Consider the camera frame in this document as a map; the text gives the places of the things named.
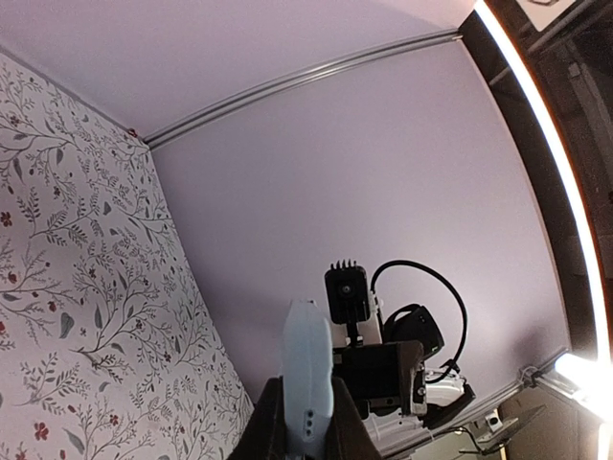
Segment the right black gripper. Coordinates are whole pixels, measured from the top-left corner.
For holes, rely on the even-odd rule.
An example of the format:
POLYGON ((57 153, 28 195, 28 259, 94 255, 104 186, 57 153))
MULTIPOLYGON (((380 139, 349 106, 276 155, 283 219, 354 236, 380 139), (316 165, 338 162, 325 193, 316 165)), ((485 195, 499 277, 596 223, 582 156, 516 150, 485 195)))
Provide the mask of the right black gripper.
POLYGON ((417 340, 335 348, 332 374, 362 417, 427 413, 424 351, 417 340))

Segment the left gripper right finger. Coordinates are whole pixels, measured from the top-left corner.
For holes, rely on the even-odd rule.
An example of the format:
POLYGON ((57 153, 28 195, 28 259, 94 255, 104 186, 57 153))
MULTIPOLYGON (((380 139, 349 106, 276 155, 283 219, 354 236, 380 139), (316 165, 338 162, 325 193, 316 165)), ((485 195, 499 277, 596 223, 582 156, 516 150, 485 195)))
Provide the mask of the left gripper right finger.
POLYGON ((345 383, 331 378, 334 408, 326 434, 326 459, 381 459, 345 383))

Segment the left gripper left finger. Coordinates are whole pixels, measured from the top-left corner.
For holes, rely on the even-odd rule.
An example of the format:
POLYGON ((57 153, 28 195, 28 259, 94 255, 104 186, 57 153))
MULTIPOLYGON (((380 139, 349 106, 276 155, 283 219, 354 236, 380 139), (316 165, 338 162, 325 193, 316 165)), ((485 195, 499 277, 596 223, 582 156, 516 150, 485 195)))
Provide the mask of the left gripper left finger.
POLYGON ((271 378, 229 459, 285 459, 285 444, 283 379, 271 378))

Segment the light blue phone case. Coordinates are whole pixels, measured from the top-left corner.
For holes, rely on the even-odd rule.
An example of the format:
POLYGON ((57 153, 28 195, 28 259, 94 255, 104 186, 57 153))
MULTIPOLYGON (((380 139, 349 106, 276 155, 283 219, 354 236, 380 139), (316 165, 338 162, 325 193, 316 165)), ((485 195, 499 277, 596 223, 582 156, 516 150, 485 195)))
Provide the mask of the light blue phone case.
POLYGON ((294 300, 284 323, 285 457, 323 459, 334 396, 329 321, 311 300, 294 300))

